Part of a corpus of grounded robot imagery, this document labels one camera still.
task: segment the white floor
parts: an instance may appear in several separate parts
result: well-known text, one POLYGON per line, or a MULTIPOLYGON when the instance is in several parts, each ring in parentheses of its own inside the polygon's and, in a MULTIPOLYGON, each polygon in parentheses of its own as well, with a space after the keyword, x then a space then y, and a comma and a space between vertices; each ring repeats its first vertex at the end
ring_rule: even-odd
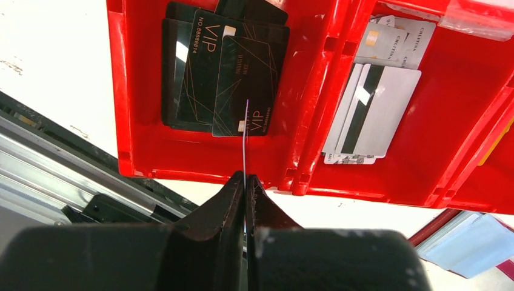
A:
MULTIPOLYGON (((0 90, 117 156, 105 0, 0 0, 0 90)), ((162 183, 197 204, 221 188, 162 183)), ((442 211, 271 191, 270 196, 304 227, 393 229, 406 237, 442 211)), ((467 280, 424 265, 434 290, 514 290, 496 269, 467 280)))

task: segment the metal frame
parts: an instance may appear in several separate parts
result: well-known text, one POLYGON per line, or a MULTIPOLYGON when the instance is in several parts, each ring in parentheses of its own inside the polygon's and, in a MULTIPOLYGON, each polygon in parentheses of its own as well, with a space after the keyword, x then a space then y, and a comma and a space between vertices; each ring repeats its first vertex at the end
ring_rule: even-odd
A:
POLYGON ((0 105, 4 109, 0 111, 0 203, 3 206, 46 224, 70 223, 61 209, 69 206, 81 212, 100 193, 148 217, 159 207, 178 220, 197 207, 171 190, 163 191, 154 181, 139 179, 136 183, 122 177, 109 168, 112 165, 102 165, 94 160, 95 156, 91 158, 83 153, 94 152, 96 158, 107 163, 116 160, 114 157, 105 158, 107 154, 100 149, 86 141, 77 141, 79 137, 14 103, 0 92, 0 105), (36 121, 27 122, 25 116, 36 121), (54 137, 68 138, 71 146, 81 144, 82 147, 73 149, 54 137), (150 186, 158 188, 159 193, 150 186))

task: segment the card stack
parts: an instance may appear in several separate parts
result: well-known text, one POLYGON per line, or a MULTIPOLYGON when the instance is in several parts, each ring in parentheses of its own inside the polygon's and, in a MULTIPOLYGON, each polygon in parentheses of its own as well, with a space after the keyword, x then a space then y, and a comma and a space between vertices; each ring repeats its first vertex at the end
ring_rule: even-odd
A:
POLYGON ((162 22, 162 121, 172 129, 266 135, 289 40, 266 0, 220 0, 215 12, 171 2, 162 22))
POLYGON ((323 147, 325 164, 373 164, 386 156, 434 30, 434 23, 392 15, 370 20, 323 147))

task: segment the white card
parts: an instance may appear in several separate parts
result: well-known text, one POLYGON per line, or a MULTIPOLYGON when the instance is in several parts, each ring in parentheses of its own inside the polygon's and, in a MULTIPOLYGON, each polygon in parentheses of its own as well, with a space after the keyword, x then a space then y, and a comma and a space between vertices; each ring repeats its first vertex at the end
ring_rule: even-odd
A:
POLYGON ((362 67, 361 75, 359 76, 359 81, 357 82, 357 86, 355 88, 355 92, 353 93, 352 99, 350 101, 350 107, 348 109, 348 113, 346 114, 346 118, 344 120, 344 123, 342 125, 341 133, 339 134, 339 139, 336 144, 336 150, 335 153, 343 153, 342 147, 344 145, 344 142, 346 140, 346 136, 348 135, 348 130, 350 129, 350 123, 353 119, 353 115, 355 114, 355 109, 357 108, 357 105, 359 103, 360 98, 366 98, 369 93, 366 91, 363 91, 364 82, 366 81, 366 77, 368 75, 369 69, 371 65, 366 64, 362 67))
POLYGON ((389 16, 377 17, 377 18, 371 19, 370 22, 389 26, 389 27, 394 27, 395 26, 395 16, 389 15, 389 16))
POLYGON ((328 153, 325 155, 324 163, 326 165, 372 165, 376 159, 383 156, 363 156, 363 155, 338 155, 328 153))
POLYGON ((355 89, 336 153, 385 156, 421 77, 417 70, 367 66, 355 89))
POLYGON ((341 102, 339 103, 336 116, 332 121, 329 135, 325 141, 325 145, 323 146, 324 153, 334 153, 336 150, 336 145, 339 140, 339 135, 341 134, 342 125, 346 119, 346 114, 348 114, 348 109, 350 108, 350 103, 353 98, 353 92, 355 92, 357 81, 359 81, 359 77, 361 76, 362 67, 363 66, 361 64, 355 64, 353 66, 353 70, 350 74, 350 78, 348 79, 348 83, 346 84, 346 88, 344 89, 341 102))
MULTIPOLYGON (((383 16, 380 18, 372 19, 376 23, 385 23, 394 16, 383 16)), ((408 35, 405 42, 401 46, 398 54, 398 59, 378 59, 378 58, 363 58, 357 56, 354 60, 356 64, 372 64, 372 65, 387 65, 390 67, 405 68, 417 70, 427 47, 429 46, 430 39, 435 31, 435 23, 428 21, 418 21, 407 18, 394 18, 395 28, 405 30, 408 35)))
POLYGON ((401 67, 417 70, 435 31, 435 23, 397 17, 395 27, 409 33, 402 46, 401 67))
POLYGON ((368 23, 357 56, 398 60, 407 32, 376 23, 368 23))

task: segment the black card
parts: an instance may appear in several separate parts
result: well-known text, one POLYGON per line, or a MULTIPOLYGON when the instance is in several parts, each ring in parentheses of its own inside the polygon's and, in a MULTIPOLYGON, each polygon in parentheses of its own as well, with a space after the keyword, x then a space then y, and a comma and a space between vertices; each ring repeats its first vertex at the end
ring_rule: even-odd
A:
POLYGON ((197 10, 189 42, 184 82, 179 94, 177 119, 212 124, 224 35, 245 36, 265 42, 284 42, 287 45, 289 29, 275 25, 246 24, 205 10, 197 10))
POLYGON ((173 129, 211 132, 211 124, 176 119, 192 28, 191 22, 162 21, 162 122, 173 129))
POLYGON ((198 10, 198 7, 178 3, 178 2, 169 2, 166 7, 166 18, 193 22, 195 18, 195 12, 198 10))
POLYGON ((268 133, 287 44, 237 36, 223 38, 213 136, 242 136, 246 100, 247 133, 268 133))
POLYGON ((217 15, 242 18, 246 10, 247 0, 219 0, 215 13, 217 15))
POLYGON ((248 0, 243 19, 285 25, 288 14, 266 0, 248 0))
POLYGON ((285 11, 266 0, 219 0, 216 14, 242 20, 285 25, 285 11))

